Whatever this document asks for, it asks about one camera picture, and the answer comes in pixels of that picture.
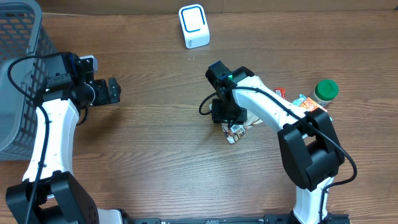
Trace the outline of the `brown snack packets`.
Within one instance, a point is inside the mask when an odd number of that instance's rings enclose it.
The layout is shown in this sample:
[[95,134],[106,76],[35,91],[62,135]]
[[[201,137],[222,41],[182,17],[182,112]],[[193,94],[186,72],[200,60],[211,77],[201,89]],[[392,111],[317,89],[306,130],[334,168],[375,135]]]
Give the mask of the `brown snack packets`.
[[248,118],[243,124],[234,124],[232,127],[228,127],[227,123],[221,123],[221,129],[224,132],[226,140],[230,144],[238,142],[248,131],[248,129],[263,123],[263,120],[259,119],[255,114],[248,111]]

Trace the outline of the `red snack packet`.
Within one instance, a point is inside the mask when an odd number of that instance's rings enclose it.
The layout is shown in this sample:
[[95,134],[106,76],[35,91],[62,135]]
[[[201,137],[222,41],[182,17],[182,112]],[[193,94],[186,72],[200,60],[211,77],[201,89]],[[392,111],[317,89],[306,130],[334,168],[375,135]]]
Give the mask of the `red snack packet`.
[[285,89],[284,88],[275,88],[274,92],[280,96],[281,98],[285,99]]

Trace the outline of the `mint green wipes pack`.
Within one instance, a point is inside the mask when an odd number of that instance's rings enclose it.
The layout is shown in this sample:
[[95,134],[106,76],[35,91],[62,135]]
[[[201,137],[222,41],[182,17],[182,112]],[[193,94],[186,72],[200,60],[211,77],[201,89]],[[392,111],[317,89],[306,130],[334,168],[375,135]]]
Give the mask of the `mint green wipes pack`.
[[294,100],[292,104],[295,106],[299,106],[306,98],[307,96],[300,94],[300,96],[296,100]]

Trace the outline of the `orange Kleenex tissue pack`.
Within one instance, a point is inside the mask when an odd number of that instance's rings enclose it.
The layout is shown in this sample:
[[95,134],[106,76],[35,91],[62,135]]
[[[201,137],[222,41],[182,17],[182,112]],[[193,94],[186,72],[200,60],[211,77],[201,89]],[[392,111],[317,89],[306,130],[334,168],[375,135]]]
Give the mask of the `orange Kleenex tissue pack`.
[[316,109],[320,108],[325,112],[328,112],[324,107],[319,105],[317,102],[312,100],[311,98],[307,97],[299,107],[305,108],[307,111],[315,111]]

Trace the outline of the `green lidded jar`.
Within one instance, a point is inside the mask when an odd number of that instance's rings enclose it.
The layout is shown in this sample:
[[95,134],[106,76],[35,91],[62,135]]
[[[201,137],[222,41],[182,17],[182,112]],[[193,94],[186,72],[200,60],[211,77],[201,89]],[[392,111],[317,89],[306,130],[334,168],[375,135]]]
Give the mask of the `green lidded jar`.
[[325,107],[334,100],[339,93],[339,87],[333,80],[322,80],[308,94],[308,97]]

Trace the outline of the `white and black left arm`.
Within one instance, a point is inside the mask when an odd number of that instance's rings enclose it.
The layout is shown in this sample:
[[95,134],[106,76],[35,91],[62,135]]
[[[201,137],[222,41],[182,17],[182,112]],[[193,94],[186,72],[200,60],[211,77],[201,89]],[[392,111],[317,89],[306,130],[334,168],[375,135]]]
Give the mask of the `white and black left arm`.
[[6,190],[6,204],[18,223],[128,223],[121,209],[99,209],[73,175],[73,138],[91,106],[119,103],[121,87],[115,78],[95,80],[97,58],[72,52],[38,57],[47,75],[35,96],[13,80],[13,68],[29,60],[19,58],[8,66],[11,85],[34,107],[35,143],[29,166],[18,185]]

